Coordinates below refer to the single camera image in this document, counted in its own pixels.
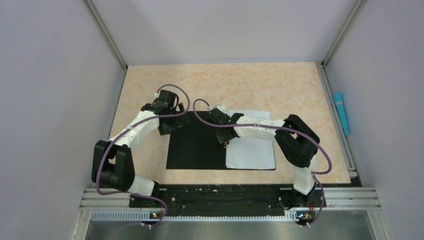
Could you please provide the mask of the white printed paper stack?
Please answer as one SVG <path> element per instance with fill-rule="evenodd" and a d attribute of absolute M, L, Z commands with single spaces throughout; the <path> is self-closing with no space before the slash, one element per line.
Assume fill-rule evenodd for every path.
<path fill-rule="evenodd" d="M 276 130 L 260 125 L 274 125 L 268 111 L 229 110 L 228 114 L 241 113 L 243 116 L 232 129 L 236 137 L 226 147 L 225 166 L 236 170 L 274 170 L 276 168 L 273 143 Z"/>

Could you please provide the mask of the grey black file folder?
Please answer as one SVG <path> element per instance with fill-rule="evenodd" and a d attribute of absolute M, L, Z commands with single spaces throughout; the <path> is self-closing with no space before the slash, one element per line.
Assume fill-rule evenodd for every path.
<path fill-rule="evenodd" d="M 192 111 L 190 125 L 170 134 L 166 169 L 168 170 L 250 170 L 226 168 L 227 144 L 219 143 L 213 127 L 202 123 Z"/>

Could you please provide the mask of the turquoise marker pen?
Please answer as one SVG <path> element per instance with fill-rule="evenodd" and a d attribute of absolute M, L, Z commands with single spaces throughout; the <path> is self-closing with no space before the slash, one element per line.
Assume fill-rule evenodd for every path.
<path fill-rule="evenodd" d="M 349 124 L 348 124 L 348 119 L 347 119 L 347 115 L 346 115 L 346 110 L 344 107 L 344 98 L 341 92 L 335 92 L 332 95 L 332 99 L 333 99 L 333 103 L 336 107 L 336 111 L 338 114 L 338 118 L 340 121 L 340 125 L 343 131 L 344 136 L 348 136 L 350 131 L 349 131 Z"/>

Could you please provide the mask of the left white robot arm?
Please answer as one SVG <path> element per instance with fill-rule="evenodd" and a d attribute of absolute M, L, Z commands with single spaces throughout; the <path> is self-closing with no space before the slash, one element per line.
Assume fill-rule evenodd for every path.
<path fill-rule="evenodd" d="M 151 132 L 157 130 L 161 136 L 169 135 L 190 122 L 188 110 L 176 93 L 159 89 L 154 97 L 117 135 L 95 144 L 91 178 L 99 194 L 103 194 L 102 188 L 110 188 L 114 193 L 141 195 L 149 207 L 160 202 L 161 194 L 155 190 L 157 182 L 136 175 L 132 151 Z"/>

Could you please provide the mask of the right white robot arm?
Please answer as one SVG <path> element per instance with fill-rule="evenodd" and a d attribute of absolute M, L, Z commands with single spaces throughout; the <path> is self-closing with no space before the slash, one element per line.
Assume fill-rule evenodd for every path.
<path fill-rule="evenodd" d="M 238 112 L 229 115 L 222 104 L 208 109 L 208 122 L 215 126 L 215 134 L 221 144 L 235 138 L 255 138 L 278 144 L 286 160 L 293 165 L 294 202 L 307 206 L 313 200 L 316 182 L 312 172 L 320 138 L 298 115 L 270 120 Z"/>

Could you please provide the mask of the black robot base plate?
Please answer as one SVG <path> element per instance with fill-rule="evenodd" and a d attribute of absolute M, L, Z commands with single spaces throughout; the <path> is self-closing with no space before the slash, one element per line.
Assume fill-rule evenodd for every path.
<path fill-rule="evenodd" d="M 285 217 L 298 225 L 313 223 L 327 205 L 324 191 L 310 197 L 296 194 L 291 184 L 161 184 L 152 198 L 130 195 L 130 208 L 150 209 L 150 218 L 206 217 L 252 219 Z"/>

